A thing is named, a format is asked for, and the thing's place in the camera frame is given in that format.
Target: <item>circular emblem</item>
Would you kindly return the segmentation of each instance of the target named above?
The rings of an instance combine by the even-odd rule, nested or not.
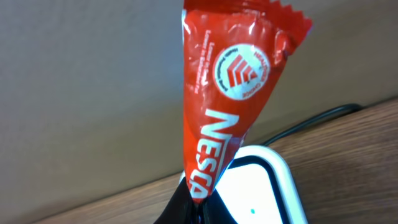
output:
[[[267,55],[261,49],[236,44],[217,56],[213,74],[222,94],[233,100],[246,100],[264,86],[269,68]]]

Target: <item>desk surface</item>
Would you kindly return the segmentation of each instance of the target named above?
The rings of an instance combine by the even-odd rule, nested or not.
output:
[[[287,161],[310,223],[398,223],[398,100],[274,143]],[[153,223],[179,174],[39,224]]]

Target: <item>white device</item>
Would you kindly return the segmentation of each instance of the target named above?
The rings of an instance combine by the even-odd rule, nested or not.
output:
[[[238,224],[308,223],[288,165],[268,147],[239,149],[216,190]]]

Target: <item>red wrapper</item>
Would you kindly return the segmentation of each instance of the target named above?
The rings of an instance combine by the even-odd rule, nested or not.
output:
[[[185,0],[184,166],[192,198],[211,195],[312,26],[269,0]]]

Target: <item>gray wall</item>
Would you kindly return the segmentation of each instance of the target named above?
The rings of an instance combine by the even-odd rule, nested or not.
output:
[[[398,94],[398,2],[296,0],[315,21],[249,142]],[[182,0],[0,1],[0,223],[182,170]]]

